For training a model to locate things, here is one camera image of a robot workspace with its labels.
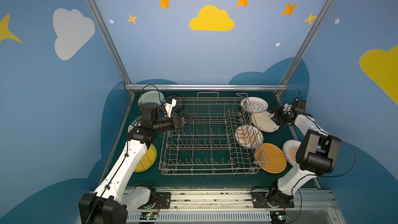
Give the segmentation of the cream plate floral rim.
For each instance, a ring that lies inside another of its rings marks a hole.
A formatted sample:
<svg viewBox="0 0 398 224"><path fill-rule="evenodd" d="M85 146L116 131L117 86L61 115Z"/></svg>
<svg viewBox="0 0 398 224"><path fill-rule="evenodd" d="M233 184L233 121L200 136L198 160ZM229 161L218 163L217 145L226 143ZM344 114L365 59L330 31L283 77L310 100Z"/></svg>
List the cream plate floral rim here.
<svg viewBox="0 0 398 224"><path fill-rule="evenodd" d="M261 131L272 133L279 129L279 126L272 120L274 114L269 112L253 113L251 115L252 124Z"/></svg>

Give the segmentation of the white plate black emblem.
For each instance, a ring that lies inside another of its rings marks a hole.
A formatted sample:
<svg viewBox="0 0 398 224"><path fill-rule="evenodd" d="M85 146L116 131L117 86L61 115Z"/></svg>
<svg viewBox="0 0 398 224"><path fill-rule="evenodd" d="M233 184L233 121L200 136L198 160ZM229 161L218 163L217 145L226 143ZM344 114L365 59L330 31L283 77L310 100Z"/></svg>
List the white plate black emblem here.
<svg viewBox="0 0 398 224"><path fill-rule="evenodd" d="M266 100L254 96L242 99L240 106L242 110L249 113L263 113L268 109L268 103Z"/></svg>

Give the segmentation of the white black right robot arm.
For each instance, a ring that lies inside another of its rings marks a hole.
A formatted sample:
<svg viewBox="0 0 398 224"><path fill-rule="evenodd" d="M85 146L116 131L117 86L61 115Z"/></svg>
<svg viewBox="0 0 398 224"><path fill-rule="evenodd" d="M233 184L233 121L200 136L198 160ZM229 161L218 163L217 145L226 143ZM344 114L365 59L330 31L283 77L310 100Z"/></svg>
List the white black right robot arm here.
<svg viewBox="0 0 398 224"><path fill-rule="evenodd" d="M298 189L309 180L333 172L342 140L325 132L311 114L306 113L306 100L294 99L292 103L271 109L271 120L277 125L293 124L304 135L296 152L296 164L276 180L266 196L270 207L285 207Z"/></svg>

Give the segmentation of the dark black plate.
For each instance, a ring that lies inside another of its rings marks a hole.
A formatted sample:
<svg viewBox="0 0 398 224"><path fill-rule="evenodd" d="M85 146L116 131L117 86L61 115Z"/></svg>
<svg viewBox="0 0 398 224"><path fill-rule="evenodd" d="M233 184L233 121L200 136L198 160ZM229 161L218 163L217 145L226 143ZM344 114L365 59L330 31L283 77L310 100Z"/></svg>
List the dark black plate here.
<svg viewBox="0 0 398 224"><path fill-rule="evenodd" d="M172 101L176 100L176 105L172 109L173 113L180 113L184 108L184 100L181 95L172 94L172 95L167 96L165 98L165 100L168 104L172 104Z"/></svg>

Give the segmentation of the white orange sunburst plate right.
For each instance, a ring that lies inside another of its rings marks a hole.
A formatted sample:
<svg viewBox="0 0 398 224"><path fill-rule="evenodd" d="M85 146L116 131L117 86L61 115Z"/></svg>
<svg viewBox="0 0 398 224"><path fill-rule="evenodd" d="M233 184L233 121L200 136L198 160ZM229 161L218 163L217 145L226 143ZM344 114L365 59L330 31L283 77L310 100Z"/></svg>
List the white orange sunburst plate right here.
<svg viewBox="0 0 398 224"><path fill-rule="evenodd" d="M300 145L301 142L297 140L287 140L283 143L283 153L291 166L296 164L296 153Z"/></svg>

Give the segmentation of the pale green floral plate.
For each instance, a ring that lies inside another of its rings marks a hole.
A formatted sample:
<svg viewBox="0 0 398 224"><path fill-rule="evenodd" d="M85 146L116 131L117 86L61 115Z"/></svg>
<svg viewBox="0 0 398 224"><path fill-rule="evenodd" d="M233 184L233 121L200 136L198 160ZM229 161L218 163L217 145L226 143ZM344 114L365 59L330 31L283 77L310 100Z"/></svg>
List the pale green floral plate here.
<svg viewBox="0 0 398 224"><path fill-rule="evenodd" d="M161 105L161 101L164 99L164 94L157 90L151 90L142 94L138 100L138 106L141 107L146 103L157 103Z"/></svg>

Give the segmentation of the white plate green text rim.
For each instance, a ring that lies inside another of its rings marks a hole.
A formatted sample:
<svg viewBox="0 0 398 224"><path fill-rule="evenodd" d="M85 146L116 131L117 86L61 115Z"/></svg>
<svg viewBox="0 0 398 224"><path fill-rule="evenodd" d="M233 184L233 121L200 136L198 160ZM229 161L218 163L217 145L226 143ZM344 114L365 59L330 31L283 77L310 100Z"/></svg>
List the white plate green text rim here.
<svg viewBox="0 0 398 224"><path fill-rule="evenodd" d="M138 116L135 119L133 119L127 128L127 132L130 132L135 126L140 125L140 122L141 122L141 116Z"/></svg>

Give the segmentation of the yellow woven plate left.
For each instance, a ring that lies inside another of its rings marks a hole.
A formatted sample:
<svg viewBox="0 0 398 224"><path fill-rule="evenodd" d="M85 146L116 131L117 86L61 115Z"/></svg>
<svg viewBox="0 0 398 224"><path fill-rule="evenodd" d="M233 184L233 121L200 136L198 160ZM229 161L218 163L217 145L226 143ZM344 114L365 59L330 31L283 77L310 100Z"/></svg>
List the yellow woven plate left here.
<svg viewBox="0 0 398 224"><path fill-rule="evenodd" d="M145 153L145 155L141 158L140 162L137 164L134 173L140 173L150 169L154 165L157 159L157 154L158 153L156 147L153 144L151 144L148 151Z"/></svg>

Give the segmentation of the left green circuit board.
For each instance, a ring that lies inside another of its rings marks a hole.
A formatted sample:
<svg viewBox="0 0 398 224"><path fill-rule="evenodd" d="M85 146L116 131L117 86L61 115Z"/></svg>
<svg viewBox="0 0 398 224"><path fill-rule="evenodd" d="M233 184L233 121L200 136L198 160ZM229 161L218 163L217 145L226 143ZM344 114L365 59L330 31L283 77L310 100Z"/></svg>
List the left green circuit board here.
<svg viewBox="0 0 398 224"><path fill-rule="evenodd" d="M141 212L140 220L150 220L155 221L158 218L158 213L155 212Z"/></svg>

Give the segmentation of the right green circuit board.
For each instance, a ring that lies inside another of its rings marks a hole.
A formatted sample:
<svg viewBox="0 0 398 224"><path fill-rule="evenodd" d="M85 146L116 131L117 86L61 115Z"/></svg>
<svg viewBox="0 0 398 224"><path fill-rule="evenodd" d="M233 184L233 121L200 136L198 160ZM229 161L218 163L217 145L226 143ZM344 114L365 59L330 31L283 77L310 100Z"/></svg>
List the right green circuit board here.
<svg viewBox="0 0 398 224"><path fill-rule="evenodd" d="M287 215L285 212L270 212L271 224L285 224Z"/></svg>

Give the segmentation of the horizontal aluminium frame bar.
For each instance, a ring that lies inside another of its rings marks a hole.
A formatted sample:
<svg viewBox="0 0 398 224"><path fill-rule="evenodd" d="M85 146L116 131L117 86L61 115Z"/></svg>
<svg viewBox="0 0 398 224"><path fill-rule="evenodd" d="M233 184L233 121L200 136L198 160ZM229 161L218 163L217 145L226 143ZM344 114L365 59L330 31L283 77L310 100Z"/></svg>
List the horizontal aluminium frame bar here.
<svg viewBox="0 0 398 224"><path fill-rule="evenodd" d="M127 90L143 90L157 88L159 90L176 91L286 91L287 85L199 85L199 84L126 84Z"/></svg>

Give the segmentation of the diagonal aluminium post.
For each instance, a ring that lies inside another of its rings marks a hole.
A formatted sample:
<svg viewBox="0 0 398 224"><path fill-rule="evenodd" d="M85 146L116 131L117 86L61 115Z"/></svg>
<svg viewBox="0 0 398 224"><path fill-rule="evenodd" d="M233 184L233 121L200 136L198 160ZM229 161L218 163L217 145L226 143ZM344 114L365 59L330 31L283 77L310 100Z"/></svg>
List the diagonal aluminium post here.
<svg viewBox="0 0 398 224"><path fill-rule="evenodd" d="M286 91L288 89L288 83L290 79L292 78L298 65L301 63L302 59L304 58L304 55L308 51L311 43L315 39L318 31L320 30L323 22L327 18L330 10L333 8L336 1L337 0L324 0L322 6L320 7L320 10L318 11L318 16L315 19L315 22L309 28L301 46L299 47L296 55L294 56L292 62L290 63L289 67L287 68L284 76L280 81L279 84L280 89L275 91L275 96L277 98L280 98L280 96L283 94L283 91Z"/></svg>
<svg viewBox="0 0 398 224"><path fill-rule="evenodd" d="M106 25L106 22L101 14L101 11L96 3L95 0L85 0L91 14L94 17L95 23L97 24L97 27L105 41L105 44L107 45L107 48L110 51L110 54L114 60L114 63L125 83L125 86L131 84L130 77L128 75L128 72L125 68L125 65L120 57L119 51L117 50L117 47L115 45L115 42L113 41L111 34L109 32L109 29Z"/></svg>

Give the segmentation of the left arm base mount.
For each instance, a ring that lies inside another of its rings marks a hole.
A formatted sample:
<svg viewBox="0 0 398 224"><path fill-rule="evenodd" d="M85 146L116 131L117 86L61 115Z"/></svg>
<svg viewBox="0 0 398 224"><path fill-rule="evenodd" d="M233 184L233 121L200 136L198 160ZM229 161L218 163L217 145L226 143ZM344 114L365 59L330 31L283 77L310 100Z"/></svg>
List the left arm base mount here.
<svg viewBox="0 0 398 224"><path fill-rule="evenodd" d="M170 192L158 192L153 204L142 205L138 209L169 209L171 205Z"/></svg>

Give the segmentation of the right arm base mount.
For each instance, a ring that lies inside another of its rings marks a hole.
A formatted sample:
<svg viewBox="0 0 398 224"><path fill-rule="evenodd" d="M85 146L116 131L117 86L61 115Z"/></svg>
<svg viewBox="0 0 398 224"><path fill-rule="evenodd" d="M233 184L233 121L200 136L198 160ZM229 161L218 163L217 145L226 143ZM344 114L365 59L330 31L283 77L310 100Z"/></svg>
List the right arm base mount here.
<svg viewBox="0 0 398 224"><path fill-rule="evenodd" d="M252 198L252 203L254 208L294 208L295 205L293 201L290 201L287 204L276 203L275 205L271 205L267 200L267 192L265 191L254 191L250 193Z"/></svg>

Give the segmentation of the right diagonal aluminium post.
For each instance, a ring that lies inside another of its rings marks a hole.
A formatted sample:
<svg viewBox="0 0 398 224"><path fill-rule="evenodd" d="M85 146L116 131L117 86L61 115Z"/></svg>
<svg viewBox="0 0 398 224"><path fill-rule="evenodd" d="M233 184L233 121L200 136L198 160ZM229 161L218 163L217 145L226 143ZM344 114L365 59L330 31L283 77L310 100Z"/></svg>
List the right diagonal aluminium post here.
<svg viewBox="0 0 398 224"><path fill-rule="evenodd" d="M318 31L320 30L323 22L327 18L330 10L333 8L336 1L337 0L324 0L322 6L320 7L320 10L318 11L318 16L315 19L315 22L309 28L301 46L299 47L296 55L294 56L292 62L290 63L289 67L287 68L284 76L280 81L279 84L280 89L275 91L275 96L277 98L280 98L280 96L283 94L283 91L286 91L288 89L288 83L290 79L292 78L298 65L301 63L302 59L304 58L304 55L308 51L311 43L315 39Z"/></svg>

